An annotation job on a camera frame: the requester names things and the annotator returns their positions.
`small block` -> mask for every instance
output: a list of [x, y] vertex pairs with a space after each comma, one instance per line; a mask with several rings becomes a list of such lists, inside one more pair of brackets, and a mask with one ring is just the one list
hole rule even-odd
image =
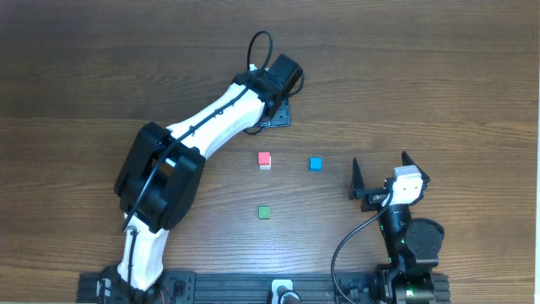
[[322, 158], [320, 157], [311, 157], [310, 158], [310, 171], [321, 171], [322, 170]]
[[270, 152], [259, 152], [259, 167], [263, 170], [269, 170], [272, 164]]
[[270, 207], [259, 207], [259, 219], [270, 220]]

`blue block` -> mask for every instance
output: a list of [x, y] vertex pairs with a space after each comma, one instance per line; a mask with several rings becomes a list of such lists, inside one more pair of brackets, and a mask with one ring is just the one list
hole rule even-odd
[[311, 157], [310, 158], [310, 171], [321, 171], [322, 170], [322, 158], [321, 157]]

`wooden surface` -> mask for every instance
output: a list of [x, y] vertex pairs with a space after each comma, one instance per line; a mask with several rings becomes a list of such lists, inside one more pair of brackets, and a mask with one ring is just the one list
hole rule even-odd
[[[454, 302], [532, 302], [532, 0], [0, 1], [0, 300], [74, 301], [80, 272], [121, 258], [112, 186], [137, 131], [221, 96], [260, 29], [274, 59], [305, 70], [293, 126], [239, 134], [208, 161], [165, 267], [328, 273], [371, 216], [347, 200], [353, 157], [379, 187], [405, 149], [432, 178], [413, 211], [445, 227], [437, 270]], [[258, 151], [272, 152], [271, 171]], [[308, 172], [312, 155], [322, 172]], [[372, 225], [337, 268], [385, 259]]]

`pink block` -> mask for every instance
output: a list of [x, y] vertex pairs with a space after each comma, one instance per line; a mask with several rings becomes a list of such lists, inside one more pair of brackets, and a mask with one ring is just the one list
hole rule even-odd
[[259, 152], [259, 165], [260, 166], [270, 166], [270, 152]]

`green block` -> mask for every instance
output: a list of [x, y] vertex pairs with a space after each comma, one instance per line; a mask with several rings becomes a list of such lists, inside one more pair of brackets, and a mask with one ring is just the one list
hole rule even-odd
[[259, 219], [270, 220], [270, 207], [259, 207]]

